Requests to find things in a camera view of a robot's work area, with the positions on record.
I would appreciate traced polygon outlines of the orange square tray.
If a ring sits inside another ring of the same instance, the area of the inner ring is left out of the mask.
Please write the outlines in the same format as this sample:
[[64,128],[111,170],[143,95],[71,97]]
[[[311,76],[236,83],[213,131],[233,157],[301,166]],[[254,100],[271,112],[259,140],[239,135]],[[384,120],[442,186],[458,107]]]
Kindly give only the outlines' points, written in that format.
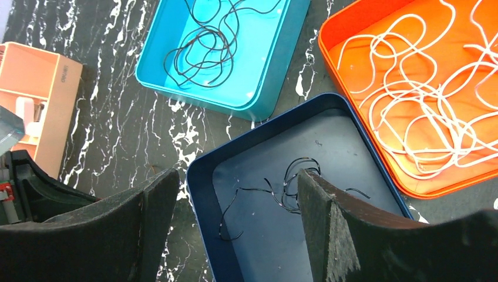
[[405,194],[497,176],[496,1],[355,1],[318,44]]

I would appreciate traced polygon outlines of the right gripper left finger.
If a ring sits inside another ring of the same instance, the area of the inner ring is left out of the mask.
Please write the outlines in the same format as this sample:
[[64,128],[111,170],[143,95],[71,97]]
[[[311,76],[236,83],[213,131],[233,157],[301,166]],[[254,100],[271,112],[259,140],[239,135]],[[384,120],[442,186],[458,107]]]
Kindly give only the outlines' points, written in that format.
[[155,281],[179,192],[162,171],[43,223],[1,227],[2,281]]

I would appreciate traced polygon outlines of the cyan square tray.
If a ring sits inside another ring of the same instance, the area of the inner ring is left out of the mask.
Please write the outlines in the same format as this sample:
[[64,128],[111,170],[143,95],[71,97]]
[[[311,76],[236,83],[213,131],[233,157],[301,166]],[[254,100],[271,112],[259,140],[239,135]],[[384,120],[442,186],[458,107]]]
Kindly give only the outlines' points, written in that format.
[[136,65],[145,87],[262,121],[274,111],[309,1],[160,1]]

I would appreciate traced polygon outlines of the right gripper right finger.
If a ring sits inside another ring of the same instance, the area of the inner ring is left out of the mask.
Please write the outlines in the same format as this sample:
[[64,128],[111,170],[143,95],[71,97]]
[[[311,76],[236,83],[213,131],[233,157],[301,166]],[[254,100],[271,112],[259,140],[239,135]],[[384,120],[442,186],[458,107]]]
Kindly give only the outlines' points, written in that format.
[[298,172],[314,281],[496,281],[497,211],[425,224]]

